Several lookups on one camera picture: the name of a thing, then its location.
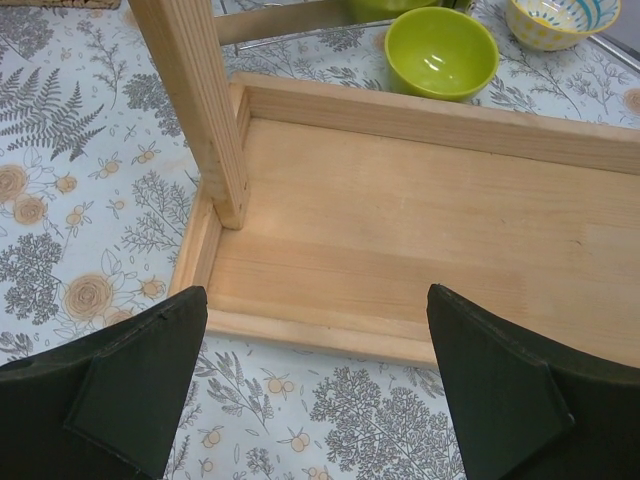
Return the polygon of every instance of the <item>patterned bowl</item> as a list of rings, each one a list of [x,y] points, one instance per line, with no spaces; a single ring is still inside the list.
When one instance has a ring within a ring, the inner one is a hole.
[[[616,21],[621,0],[508,0],[507,25],[534,50],[570,48]]]

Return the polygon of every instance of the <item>fern leaf print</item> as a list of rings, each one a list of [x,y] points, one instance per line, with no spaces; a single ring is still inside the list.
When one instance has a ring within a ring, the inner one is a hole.
[[[80,85],[76,83],[71,96],[63,100],[60,69],[53,70],[44,81],[40,68],[24,82],[22,73],[23,69],[18,69],[6,80],[0,73],[0,122],[10,124],[0,130],[0,136],[15,137],[7,150],[49,148],[51,160],[63,152],[69,152],[69,161],[84,155],[89,141],[105,128],[89,128],[104,104],[82,116]]]

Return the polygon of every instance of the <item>floral tablecloth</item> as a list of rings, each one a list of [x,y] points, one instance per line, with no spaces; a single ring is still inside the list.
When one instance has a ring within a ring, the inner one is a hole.
[[[227,0],[224,9],[260,6]],[[474,15],[496,36],[501,63],[472,103],[640,128],[637,74],[588,42],[522,50],[502,1],[480,0]],[[384,31],[226,47],[225,58],[230,72],[384,90]],[[6,362],[164,298],[198,171],[126,2],[2,8],[0,62]],[[207,336],[165,478],[453,480],[464,471],[437,371]]]

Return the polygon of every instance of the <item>wood grain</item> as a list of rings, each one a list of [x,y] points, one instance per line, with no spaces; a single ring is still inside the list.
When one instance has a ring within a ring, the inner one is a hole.
[[[202,180],[224,227],[247,210],[246,166],[209,0],[131,0]]]
[[[169,295],[175,295],[192,285],[207,286],[221,233],[222,224],[213,201],[200,183],[171,277]]]
[[[256,118],[640,174],[637,130],[249,73],[234,81]]]
[[[640,178],[255,118],[245,153],[252,209],[223,232],[207,291],[212,309],[252,320],[216,331],[380,358],[411,341],[415,360],[432,349],[428,288],[443,283],[640,367]]]
[[[279,346],[303,345],[318,353],[335,355],[349,352],[356,358],[403,365],[420,367],[436,364],[433,346],[418,340],[228,313],[212,308],[208,311],[207,331],[216,334],[239,336]],[[375,352],[372,352],[372,345],[377,348]]]
[[[250,120],[247,92],[242,85],[230,85],[229,92],[240,141],[244,144]],[[222,224],[215,212],[213,200],[200,183],[171,278],[169,295],[192,285],[207,286],[221,233]]]

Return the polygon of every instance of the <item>wooden slat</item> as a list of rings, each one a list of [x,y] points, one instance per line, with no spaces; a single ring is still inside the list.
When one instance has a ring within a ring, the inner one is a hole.
[[[223,226],[242,228],[246,166],[210,0],[131,0]]]
[[[206,287],[209,284],[221,233],[222,224],[213,201],[200,183],[184,231],[169,295],[175,295],[192,285]]]
[[[431,342],[209,309],[207,331],[318,353],[344,354],[418,367],[436,364]]]
[[[240,140],[244,144],[250,121],[249,99],[242,85],[230,85],[229,93]],[[200,183],[184,231],[184,241],[171,278],[169,295],[192,285],[206,287],[209,284],[221,233],[222,224],[215,212],[213,200]]]
[[[240,73],[251,115],[640,175],[640,132]]]

